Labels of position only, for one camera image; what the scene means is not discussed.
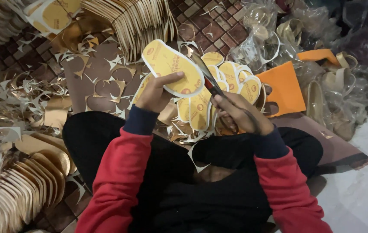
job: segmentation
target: red sweatshirt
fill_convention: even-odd
[[[153,112],[133,106],[121,136],[112,140],[104,153],[93,183],[93,198],[78,221],[76,233],[128,231],[130,209],[138,204],[136,194],[151,151],[154,124],[148,122],[153,119],[155,123],[156,117]],[[285,156],[255,156],[254,160],[273,218],[283,233],[332,232],[321,220],[323,210],[311,196],[290,148]]]

